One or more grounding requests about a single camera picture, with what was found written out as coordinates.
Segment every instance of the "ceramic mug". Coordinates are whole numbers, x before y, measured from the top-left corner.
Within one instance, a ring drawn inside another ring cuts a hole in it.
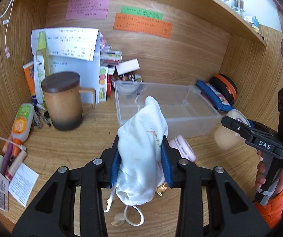
[[[81,93],[92,93],[90,112],[95,109],[94,88],[80,87],[80,75],[76,72],[59,72],[46,77],[41,83],[46,106],[52,124],[58,130],[72,130],[83,121]]]

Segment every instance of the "gold embroidery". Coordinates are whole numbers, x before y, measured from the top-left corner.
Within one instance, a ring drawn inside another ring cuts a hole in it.
[[[147,131],[147,133],[152,133],[155,136],[156,141],[157,141],[157,145],[160,147],[160,141],[158,139],[158,136],[157,136],[155,130],[153,128],[151,128],[151,129],[152,129],[152,131]]]

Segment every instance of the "orange sleeve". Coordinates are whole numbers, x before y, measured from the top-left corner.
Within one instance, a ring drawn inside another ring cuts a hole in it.
[[[255,203],[256,208],[263,216],[269,227],[272,229],[281,219],[283,211],[283,191],[278,196],[270,199],[267,205],[262,206],[258,202]]]

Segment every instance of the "drawstring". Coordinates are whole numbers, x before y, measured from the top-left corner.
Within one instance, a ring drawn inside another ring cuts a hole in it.
[[[106,210],[104,210],[104,212],[109,212],[109,210],[111,208],[111,205],[112,205],[112,202],[113,202],[113,197],[114,197],[115,191],[116,191],[116,187],[114,187],[112,189],[111,195],[109,196],[109,199],[106,201],[107,202],[107,207],[106,207]]]
[[[113,202],[113,197],[115,195],[115,191],[116,191],[116,187],[114,187],[111,191],[111,194],[109,196],[109,199],[106,201],[107,202],[107,207],[106,207],[106,210],[104,210],[105,213],[109,212],[109,210],[111,209],[111,205],[112,205],[112,202]],[[136,209],[138,211],[138,213],[140,214],[140,222],[139,224],[134,224],[132,223],[128,218],[127,218],[127,209],[128,209],[128,205],[126,205],[125,209],[124,209],[124,220],[129,223],[130,225],[132,226],[140,226],[144,223],[145,221],[145,217],[143,215],[143,213],[141,212],[141,210],[139,208],[137,208],[135,205],[131,205],[134,209]]]
[[[124,209],[124,219],[125,219],[125,221],[127,223],[129,223],[132,226],[140,226],[140,225],[142,225],[144,223],[145,217],[144,217],[144,215],[142,214],[142,212],[141,212],[141,210],[139,208],[137,208],[135,205],[132,205],[132,207],[135,208],[138,211],[138,213],[140,214],[140,222],[139,222],[139,224],[136,225],[136,224],[134,224],[134,223],[132,223],[132,222],[130,222],[128,220],[127,215],[126,215],[127,214],[128,205],[126,205],[126,208]]]

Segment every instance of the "skincare bottle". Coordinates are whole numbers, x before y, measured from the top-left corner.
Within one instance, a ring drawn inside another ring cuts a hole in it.
[[[16,144],[22,144],[26,141],[30,126],[34,116],[34,106],[31,103],[23,103],[19,108],[12,127],[13,141]],[[12,156],[16,158],[20,153],[20,148],[13,145]]]

